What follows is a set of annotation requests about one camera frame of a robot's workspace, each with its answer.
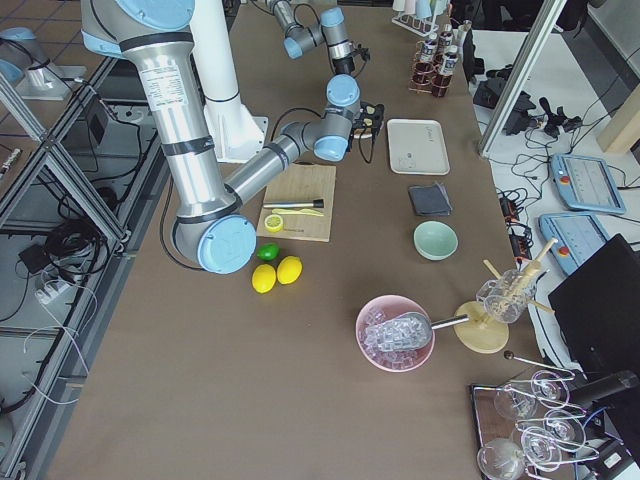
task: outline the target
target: cutting board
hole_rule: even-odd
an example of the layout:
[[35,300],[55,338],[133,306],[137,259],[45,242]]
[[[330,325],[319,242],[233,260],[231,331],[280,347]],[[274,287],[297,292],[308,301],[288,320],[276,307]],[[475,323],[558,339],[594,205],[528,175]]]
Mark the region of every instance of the cutting board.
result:
[[328,242],[335,185],[336,167],[333,165],[291,165],[267,186],[263,203],[300,202],[322,198],[324,208],[315,210],[323,212],[324,216],[282,215],[284,228],[271,233],[265,229],[264,219],[272,212],[263,208],[258,220],[258,236]]

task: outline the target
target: aluminum post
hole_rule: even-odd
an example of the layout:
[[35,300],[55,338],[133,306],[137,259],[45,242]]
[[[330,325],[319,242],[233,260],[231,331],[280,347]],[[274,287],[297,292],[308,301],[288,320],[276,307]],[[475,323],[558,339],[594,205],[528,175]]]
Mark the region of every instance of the aluminum post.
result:
[[540,52],[542,52],[547,37],[556,24],[556,20],[558,20],[566,2],[567,0],[545,0],[542,4],[540,13],[522,44],[520,52],[518,52],[509,80],[478,144],[478,152],[483,158],[489,155],[491,145],[504,128],[504,124],[520,96],[527,77],[531,73]]

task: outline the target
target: green bowl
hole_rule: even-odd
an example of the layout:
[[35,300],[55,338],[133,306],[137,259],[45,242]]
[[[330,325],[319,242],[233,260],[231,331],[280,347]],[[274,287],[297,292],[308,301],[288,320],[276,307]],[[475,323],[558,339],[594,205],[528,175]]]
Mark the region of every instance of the green bowl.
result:
[[458,248],[458,237],[450,226],[430,221],[417,226],[413,244],[424,258],[444,260]]

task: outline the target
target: blue joint cap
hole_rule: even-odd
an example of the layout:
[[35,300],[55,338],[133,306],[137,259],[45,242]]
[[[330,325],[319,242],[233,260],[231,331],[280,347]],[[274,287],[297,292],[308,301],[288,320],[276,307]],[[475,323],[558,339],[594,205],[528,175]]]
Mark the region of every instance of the blue joint cap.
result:
[[313,145],[313,153],[322,160],[339,162],[344,158],[348,146],[349,142],[347,142],[346,138],[338,135],[327,135],[316,140]]
[[35,40],[36,35],[28,28],[13,27],[0,32],[0,38],[4,38],[6,40]]
[[120,45],[117,43],[108,42],[101,38],[94,37],[84,30],[82,30],[82,40],[84,41],[84,46],[87,47],[87,50],[90,50],[93,53],[105,55],[107,57],[124,58],[122,56],[122,50],[120,50]]
[[300,48],[298,42],[291,37],[284,39],[284,49],[287,51],[289,58],[296,59],[302,56],[302,48]]
[[198,263],[212,273],[233,273],[244,267],[256,249],[256,229],[242,215],[213,222],[198,244]]
[[163,32],[182,30],[189,25],[195,9],[195,0],[116,0],[116,3],[136,22]]
[[4,78],[6,78],[11,85],[15,85],[18,80],[21,80],[23,77],[22,70],[16,67],[13,63],[2,60],[1,58],[0,74],[4,75]]
[[332,105],[346,107],[360,99],[358,82],[349,75],[340,74],[329,80],[327,84],[327,100]]
[[344,15],[340,7],[325,10],[320,14],[320,25],[323,27],[337,27],[344,22]]

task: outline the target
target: black monitor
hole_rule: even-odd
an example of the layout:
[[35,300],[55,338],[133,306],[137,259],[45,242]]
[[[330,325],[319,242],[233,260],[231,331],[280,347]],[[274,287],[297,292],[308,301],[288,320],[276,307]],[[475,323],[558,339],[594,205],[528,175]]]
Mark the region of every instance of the black monitor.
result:
[[[589,382],[621,370],[640,376],[640,257],[614,236],[549,295],[571,357]],[[640,388],[603,400],[640,463]]]

